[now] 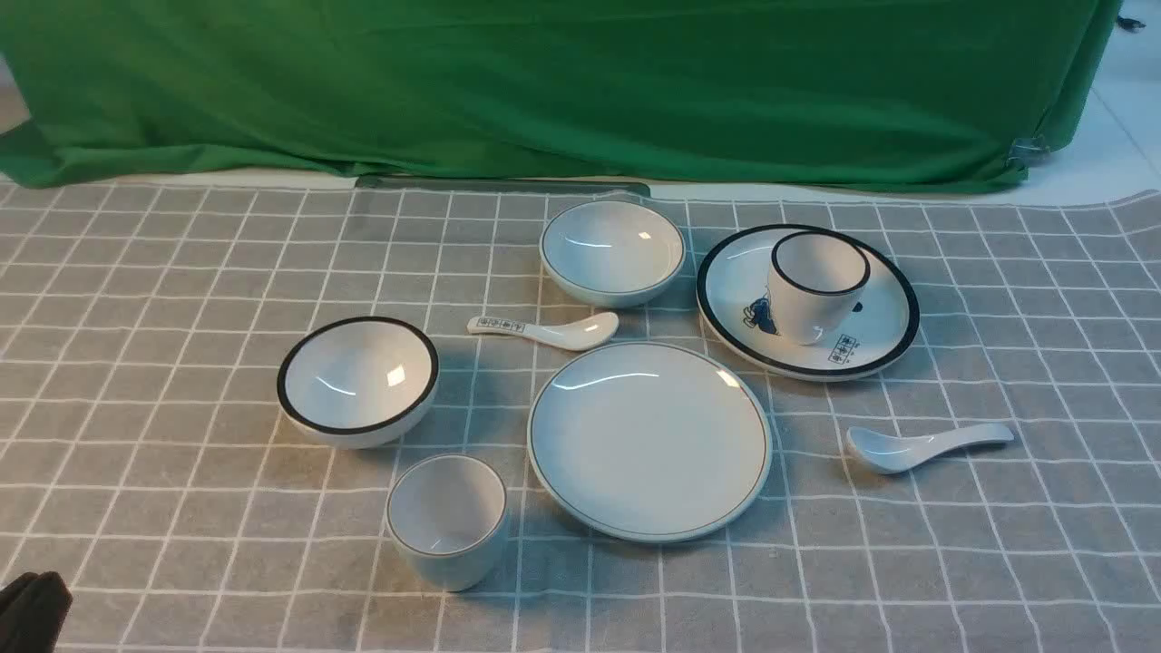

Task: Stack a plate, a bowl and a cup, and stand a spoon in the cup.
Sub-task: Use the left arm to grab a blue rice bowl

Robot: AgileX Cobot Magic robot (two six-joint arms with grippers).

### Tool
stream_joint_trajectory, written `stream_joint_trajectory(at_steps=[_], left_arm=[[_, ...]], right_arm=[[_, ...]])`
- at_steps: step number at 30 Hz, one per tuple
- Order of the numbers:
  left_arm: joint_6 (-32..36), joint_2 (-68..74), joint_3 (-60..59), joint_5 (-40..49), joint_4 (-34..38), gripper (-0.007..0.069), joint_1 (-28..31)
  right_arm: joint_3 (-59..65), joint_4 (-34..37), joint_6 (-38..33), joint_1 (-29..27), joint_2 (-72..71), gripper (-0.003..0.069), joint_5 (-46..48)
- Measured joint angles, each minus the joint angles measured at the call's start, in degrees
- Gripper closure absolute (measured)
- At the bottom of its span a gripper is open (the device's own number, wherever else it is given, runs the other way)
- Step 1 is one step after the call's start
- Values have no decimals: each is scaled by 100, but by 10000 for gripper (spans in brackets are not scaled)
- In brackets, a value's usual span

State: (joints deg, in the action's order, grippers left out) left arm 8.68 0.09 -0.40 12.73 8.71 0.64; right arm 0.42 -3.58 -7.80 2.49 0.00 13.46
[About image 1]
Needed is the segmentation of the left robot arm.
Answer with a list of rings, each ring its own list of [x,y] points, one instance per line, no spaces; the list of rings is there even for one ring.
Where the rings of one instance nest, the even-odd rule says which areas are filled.
[[[72,603],[62,574],[21,574],[1,591],[1,650],[55,652]]]

